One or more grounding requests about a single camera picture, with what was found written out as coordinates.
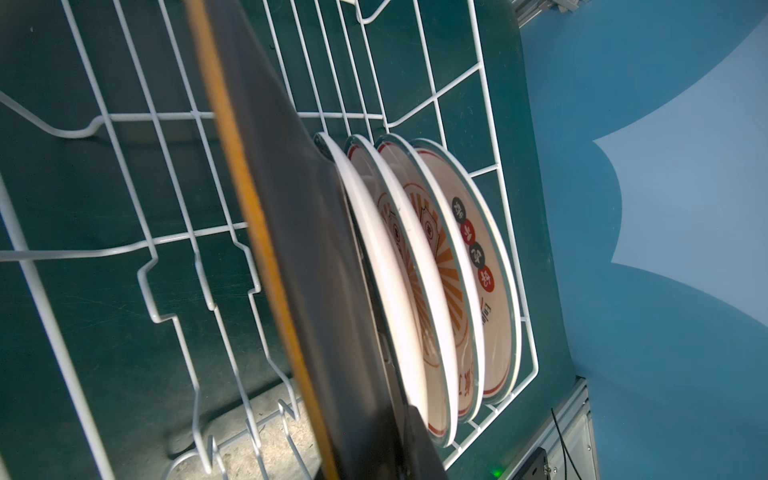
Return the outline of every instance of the black cable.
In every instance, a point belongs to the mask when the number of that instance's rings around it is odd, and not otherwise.
[[[576,469],[576,464],[574,464],[574,459],[571,458],[571,453],[568,451],[567,448],[565,448],[565,440],[563,440],[563,434],[560,433],[560,425],[558,425],[557,417],[554,416],[554,410],[549,409],[549,411],[552,412],[554,427],[558,430],[558,435],[560,436],[560,445],[563,447],[563,452],[565,452],[565,455],[568,456],[568,460],[571,462],[571,466],[574,468],[574,472],[576,472],[576,476],[578,477],[578,480],[581,480],[581,475],[578,474],[578,470]],[[568,480],[568,462],[565,461],[565,455],[563,456],[563,465],[565,465],[565,480]]]

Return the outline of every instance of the orange edge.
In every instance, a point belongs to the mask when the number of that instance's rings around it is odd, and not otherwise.
[[[261,207],[256,187],[250,176],[250,169],[245,155],[242,137],[237,128],[232,101],[227,91],[221,60],[216,49],[213,30],[208,20],[204,0],[185,0],[190,27],[193,32],[200,69],[205,82],[208,97],[216,112],[216,125],[227,157],[232,181],[237,191],[237,199],[248,223],[248,235],[256,254],[257,264],[265,284],[267,298],[283,340],[288,359],[293,368],[293,375],[299,383],[304,405],[310,416],[317,445],[323,459],[322,468],[329,480],[339,479],[339,472],[331,447],[330,438],[320,412],[309,372],[296,335],[296,327],[288,306],[288,298],[280,277],[274,247],[270,233],[266,229],[264,212]]]

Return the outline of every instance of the plate rim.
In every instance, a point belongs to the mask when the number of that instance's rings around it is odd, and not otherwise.
[[[392,202],[398,209],[398,214],[401,219],[400,221],[403,222],[405,220],[409,223],[408,227],[403,224],[403,230],[406,236],[406,241],[408,242],[408,245],[410,245],[411,250],[414,248],[413,242],[415,241],[415,245],[419,250],[422,252],[429,252],[429,246],[427,244],[426,237],[413,235],[409,232],[410,228],[410,230],[418,231],[421,233],[422,227],[415,217],[415,212],[413,211],[410,201],[406,196],[406,192],[402,189],[402,186],[400,185],[399,180],[397,180],[394,172],[392,172],[392,169],[389,168],[389,165],[386,163],[386,161],[381,158],[381,155],[373,147],[373,145],[362,135],[354,134],[347,139],[346,145],[344,147],[344,151],[347,153],[347,156],[349,156],[349,150],[354,146],[363,148],[368,154],[370,161],[372,162],[372,170],[379,176],[379,181],[384,186],[387,194],[390,196]],[[456,429],[458,428],[458,368],[456,366],[456,352],[453,342],[453,332],[450,325],[447,325],[446,329],[437,328],[437,322],[435,321],[437,316],[432,315],[434,308],[437,308],[438,310],[444,310],[443,316],[448,318],[448,305],[445,301],[445,294],[442,291],[442,281],[440,280],[440,275],[437,270],[437,264],[435,263],[434,258],[431,254],[427,256],[429,260],[425,260],[415,253],[413,256],[415,272],[419,277],[419,280],[422,282],[422,285],[423,276],[425,274],[425,272],[422,271],[422,268],[426,266],[428,270],[434,270],[433,272],[428,273],[428,275],[437,279],[434,283],[437,283],[439,286],[439,295],[436,293],[430,294],[429,291],[425,288],[424,300],[427,304],[428,311],[430,312],[429,320],[432,324],[432,329],[435,332],[435,347],[441,359],[441,377],[444,380],[442,384],[446,400],[448,418],[445,427],[445,434],[443,436],[436,435],[430,429],[428,429],[428,431],[430,436],[434,438],[435,443],[442,447],[447,447],[453,443],[456,435]],[[433,269],[429,269],[430,260],[432,261],[431,265],[433,266]],[[443,344],[443,342],[440,341],[440,337],[444,337],[443,341],[450,339],[450,342],[446,343],[448,343],[451,348],[441,348],[440,346]]]
[[[472,196],[475,204],[480,207],[479,210],[483,218],[483,223],[491,234],[491,243],[494,247],[497,257],[499,257],[502,262],[502,275],[506,278],[508,285],[510,286],[510,289],[507,290],[507,297],[511,300],[512,308],[514,310],[513,327],[515,331],[515,366],[514,368],[510,368],[512,374],[508,376],[508,384],[505,386],[505,388],[500,389],[497,394],[484,399],[485,403],[495,405],[509,397],[512,390],[515,388],[515,385],[517,384],[520,374],[523,343],[521,321],[522,313],[520,310],[520,302],[517,294],[517,281],[515,280],[515,275],[509,261],[509,254],[504,242],[504,237],[502,236],[501,231],[498,229],[496,220],[493,218],[493,214],[491,213],[491,209],[488,208],[488,204],[485,202],[485,198],[482,196],[482,193],[475,184],[475,181],[472,179],[472,177],[469,176],[469,172],[464,168],[461,162],[459,162],[458,159],[441,144],[429,140],[428,138],[416,138],[411,140],[410,143],[414,148],[424,148],[425,150],[430,150],[432,153],[442,157],[442,159],[446,161],[450,167],[453,168],[454,172],[457,173],[458,178],[467,187],[467,190]]]
[[[449,242],[451,249],[455,256],[455,263],[459,273],[460,284],[462,285],[462,292],[467,299],[464,303],[467,307],[467,317],[470,335],[472,335],[472,354],[475,356],[475,385],[472,386],[474,395],[472,403],[470,404],[467,412],[464,415],[459,416],[458,420],[462,423],[473,420],[480,411],[483,400],[483,385],[485,384],[485,335],[482,327],[482,315],[480,313],[480,300],[477,296],[477,289],[475,287],[475,275],[472,270],[472,263],[469,261],[469,255],[464,247],[464,239],[461,232],[458,230],[458,226],[453,221],[453,213],[451,212],[448,199],[445,198],[445,194],[442,191],[437,179],[424,163],[424,160],[416,152],[415,148],[398,134],[389,133],[381,136],[376,141],[376,151],[381,153],[380,149],[382,145],[386,143],[395,145],[406,154],[407,158],[411,161],[414,168],[422,178],[424,186],[427,188],[427,193],[434,200],[438,211],[438,215],[442,218],[442,222],[445,225],[446,239]]]
[[[336,169],[339,171],[339,177],[341,178],[346,192],[347,199],[355,216],[355,222],[358,224],[362,242],[366,250],[376,251],[377,255],[367,256],[367,260],[371,266],[373,273],[373,280],[375,282],[375,288],[379,291],[379,296],[382,299],[382,314],[386,323],[386,328],[389,331],[390,342],[395,350],[396,365],[400,369],[400,377],[402,379],[404,393],[408,397],[407,400],[411,405],[419,408],[419,414],[422,416],[422,420],[425,424],[429,420],[429,409],[427,402],[427,385],[426,376],[424,373],[424,364],[422,361],[421,344],[419,342],[419,333],[416,329],[415,319],[413,317],[413,311],[408,300],[409,295],[405,281],[400,275],[400,266],[398,265],[395,257],[395,251],[391,247],[389,239],[386,239],[386,247],[382,247],[380,244],[384,242],[377,242],[376,239],[387,235],[386,227],[376,209],[376,204],[373,203],[373,199],[370,196],[370,192],[366,188],[365,184],[360,178],[354,165],[350,162],[349,158],[341,150],[341,147],[325,132],[318,132],[313,135],[315,144],[324,147],[331,155],[330,160],[336,165]],[[389,275],[387,270],[397,270],[397,275]],[[392,328],[392,325],[399,325],[396,329]],[[416,352],[415,355],[409,355],[409,351]],[[416,366],[411,366],[414,360],[418,360],[415,363]],[[408,386],[417,389],[416,392],[412,392]]]

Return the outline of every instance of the ceramic plate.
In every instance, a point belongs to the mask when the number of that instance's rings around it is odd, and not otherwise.
[[[336,163],[355,222],[365,245],[367,258],[379,291],[395,361],[411,405],[419,409],[424,425],[429,424],[426,378],[419,332],[416,329],[409,289],[403,281],[399,258],[386,232],[371,194],[344,152],[326,133],[315,134],[315,144]]]
[[[397,176],[419,218],[435,258],[456,348],[458,420],[472,420],[482,404],[485,347],[475,274],[451,204],[440,185],[411,145],[399,135],[385,135],[376,143]]]
[[[458,419],[458,373],[437,264],[406,192],[379,152],[360,135],[347,141],[346,152],[368,187],[405,267],[415,299],[427,380],[429,433],[436,444],[450,445]]]
[[[499,403],[515,387],[522,349],[520,306],[504,240],[467,170],[441,145],[425,139],[411,145],[450,199],[475,274],[485,334],[487,403]]]

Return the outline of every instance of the chinese character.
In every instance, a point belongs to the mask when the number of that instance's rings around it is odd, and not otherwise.
[[[482,282],[483,286],[490,286],[491,285],[491,276],[488,275],[488,272],[481,271],[480,272],[480,281]]]
[[[453,206],[453,217],[456,219],[456,221],[461,224],[464,223],[464,204],[461,200],[459,200],[458,197],[453,197],[452,201]]]
[[[479,243],[474,243],[469,247],[469,259],[478,270],[485,266],[485,253]]]

